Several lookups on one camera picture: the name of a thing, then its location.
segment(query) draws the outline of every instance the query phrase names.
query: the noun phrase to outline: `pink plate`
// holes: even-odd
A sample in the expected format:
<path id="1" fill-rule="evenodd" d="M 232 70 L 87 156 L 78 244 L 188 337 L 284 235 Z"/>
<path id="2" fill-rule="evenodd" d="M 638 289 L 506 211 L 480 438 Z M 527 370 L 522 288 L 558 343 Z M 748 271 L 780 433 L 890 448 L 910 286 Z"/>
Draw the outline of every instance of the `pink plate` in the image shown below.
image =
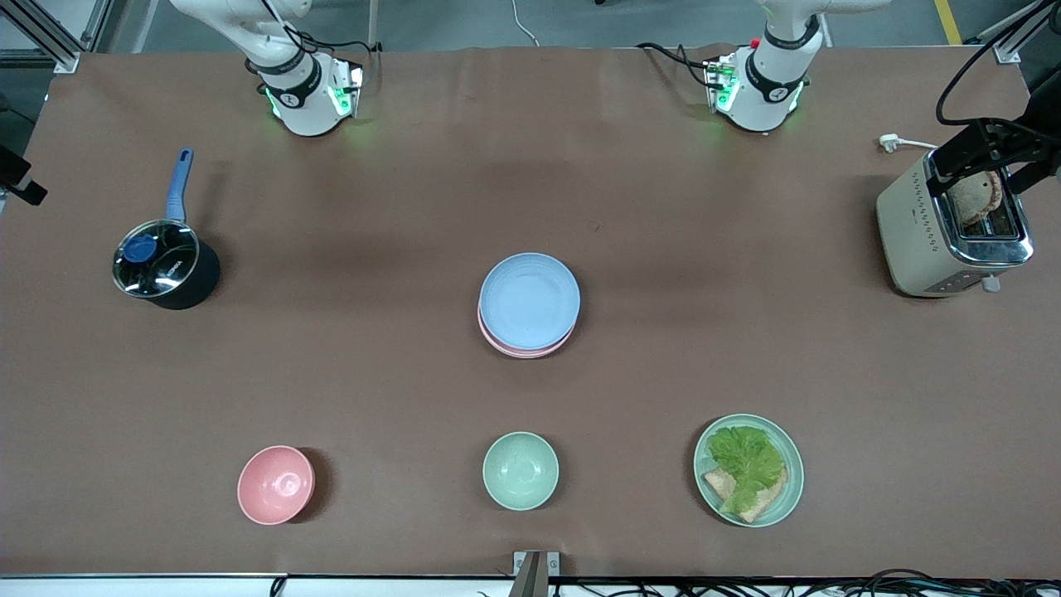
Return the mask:
<path id="1" fill-rule="evenodd" d="M 574 328 L 569 330 L 568 333 L 563 336 L 563 338 L 561 338 L 559 343 L 553 345 L 552 347 L 545 347 L 544 349 L 541 349 L 539 351 L 524 351 L 522 349 L 515 349 L 512 347 L 509 347 L 508 345 L 505 345 L 501 340 L 494 338 L 493 335 L 490 334 L 488 330 L 486 330 L 486 323 L 483 321 L 482 311 L 477 311 L 476 316 L 479 319 L 479 330 L 480 332 L 483 333 L 483 337 L 486 338 L 486 341 L 489 343 L 490 346 L 497 349 L 498 352 L 500 352 L 501 354 L 517 359 L 537 359 L 540 357 L 544 357 L 545 355 L 552 354 L 556 352 L 560 347 L 562 347 L 563 344 L 568 341 L 568 338 L 571 338 L 571 333 L 574 331 Z"/>

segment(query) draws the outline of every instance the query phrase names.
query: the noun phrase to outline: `green bowl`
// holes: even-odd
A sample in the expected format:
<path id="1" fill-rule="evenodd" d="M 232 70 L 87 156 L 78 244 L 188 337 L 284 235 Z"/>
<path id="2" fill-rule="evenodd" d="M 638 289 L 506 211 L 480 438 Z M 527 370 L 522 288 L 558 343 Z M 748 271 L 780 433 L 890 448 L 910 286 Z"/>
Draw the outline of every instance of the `green bowl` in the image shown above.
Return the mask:
<path id="1" fill-rule="evenodd" d="M 515 432 L 493 442 L 483 460 L 486 492 L 509 510 L 534 510 L 549 499 L 560 480 L 560 461 L 549 442 Z"/>

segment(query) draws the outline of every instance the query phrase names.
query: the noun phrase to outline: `blue plate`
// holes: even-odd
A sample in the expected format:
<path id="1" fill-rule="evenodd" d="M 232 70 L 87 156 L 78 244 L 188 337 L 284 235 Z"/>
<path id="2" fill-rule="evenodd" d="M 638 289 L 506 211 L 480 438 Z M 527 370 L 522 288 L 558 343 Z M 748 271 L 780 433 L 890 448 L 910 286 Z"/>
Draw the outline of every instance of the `blue plate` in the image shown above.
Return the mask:
<path id="1" fill-rule="evenodd" d="M 571 269 L 541 252 L 520 252 L 494 265 L 479 295 L 486 329 L 522 351 L 559 343 L 574 328 L 580 305 Z"/>

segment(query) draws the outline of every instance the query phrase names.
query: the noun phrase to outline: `green plate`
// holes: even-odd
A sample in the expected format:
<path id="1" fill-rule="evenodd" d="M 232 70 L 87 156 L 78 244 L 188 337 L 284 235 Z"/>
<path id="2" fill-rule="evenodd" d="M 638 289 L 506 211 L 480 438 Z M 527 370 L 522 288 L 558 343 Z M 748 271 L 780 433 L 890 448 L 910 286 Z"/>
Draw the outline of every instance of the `green plate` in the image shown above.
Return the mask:
<path id="1" fill-rule="evenodd" d="M 785 468 L 788 469 L 788 482 L 781 490 L 781 495 L 750 525 L 742 521 L 735 513 L 723 513 L 723 498 L 718 497 L 715 490 L 711 489 L 711 486 L 703 480 L 703 475 L 718 468 L 718 463 L 715 462 L 714 458 L 711 458 L 711 452 L 708 451 L 708 441 L 716 432 L 726 427 L 754 427 L 766 432 L 766 437 L 781 453 Z M 696 477 L 696 487 L 699 488 L 700 495 L 703 496 L 708 506 L 723 519 L 741 527 L 759 528 L 780 523 L 785 516 L 792 514 L 800 496 L 803 495 L 803 459 L 800 458 L 793 439 L 773 422 L 754 415 L 731 415 L 709 425 L 703 431 L 703 435 L 700 436 L 700 441 L 696 442 L 696 452 L 693 453 L 693 476 Z"/>

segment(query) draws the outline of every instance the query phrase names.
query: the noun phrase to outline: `bread slice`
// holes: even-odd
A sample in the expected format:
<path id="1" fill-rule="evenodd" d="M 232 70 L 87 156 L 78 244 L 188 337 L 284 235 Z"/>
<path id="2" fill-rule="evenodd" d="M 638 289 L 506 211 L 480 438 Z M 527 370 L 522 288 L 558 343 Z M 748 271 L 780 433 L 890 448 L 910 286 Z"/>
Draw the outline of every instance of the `bread slice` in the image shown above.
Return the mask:
<path id="1" fill-rule="evenodd" d="M 958 180 L 946 194 L 961 224 L 968 226 L 1002 204 L 1002 179 L 994 172 L 980 172 Z"/>
<path id="2" fill-rule="evenodd" d="M 723 471 L 720 468 L 705 475 L 703 480 L 711 486 L 711 489 L 715 490 L 715 493 L 717 493 L 718 497 L 723 498 L 723 501 L 729 499 L 730 496 L 733 495 L 733 490 L 736 489 L 736 479 L 733 478 L 733 475 Z M 754 523 L 755 519 L 760 517 L 763 512 L 766 512 L 766 509 L 773 504 L 773 501 L 777 499 L 779 495 L 781 495 L 781 490 L 785 487 L 787 481 L 788 470 L 782 469 L 781 476 L 778 477 L 778 482 L 773 484 L 773 487 L 771 488 L 759 490 L 759 493 L 755 494 L 755 504 L 744 512 L 737 512 L 737 516 L 749 525 Z"/>

